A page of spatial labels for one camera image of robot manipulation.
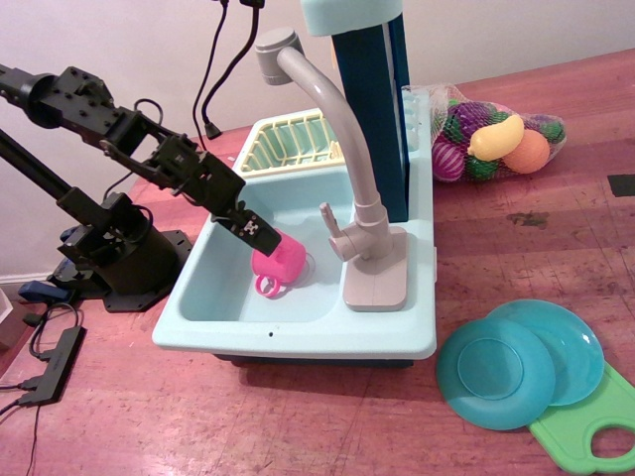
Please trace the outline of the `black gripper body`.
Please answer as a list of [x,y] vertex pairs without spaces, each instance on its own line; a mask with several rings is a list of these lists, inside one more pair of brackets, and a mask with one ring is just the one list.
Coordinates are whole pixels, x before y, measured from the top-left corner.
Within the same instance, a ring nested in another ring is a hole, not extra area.
[[187,136],[166,138],[148,164],[162,180],[162,187],[184,195],[216,217],[234,218],[245,209],[245,202],[239,199],[245,181]]

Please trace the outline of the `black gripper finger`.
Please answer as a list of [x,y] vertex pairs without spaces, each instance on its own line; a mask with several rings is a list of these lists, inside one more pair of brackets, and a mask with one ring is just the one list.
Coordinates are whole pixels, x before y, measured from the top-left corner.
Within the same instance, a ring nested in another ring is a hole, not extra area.
[[220,211],[211,212],[211,221],[219,224],[253,250],[269,257],[282,242],[281,234],[239,200]]

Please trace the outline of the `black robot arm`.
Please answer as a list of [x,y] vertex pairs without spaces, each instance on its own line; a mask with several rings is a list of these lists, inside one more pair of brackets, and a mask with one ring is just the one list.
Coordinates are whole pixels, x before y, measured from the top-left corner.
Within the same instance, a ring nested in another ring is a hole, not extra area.
[[[261,254],[280,245],[281,234],[240,200],[243,178],[187,136],[115,106],[99,77],[76,67],[33,75],[3,66],[1,96],[36,125],[67,129],[130,173],[204,208],[212,222]],[[158,231],[151,212],[123,192],[96,202],[7,134],[1,156],[78,223],[63,234],[65,259],[50,283],[75,298],[99,298],[110,312],[145,310],[171,291],[191,251],[184,232]]]

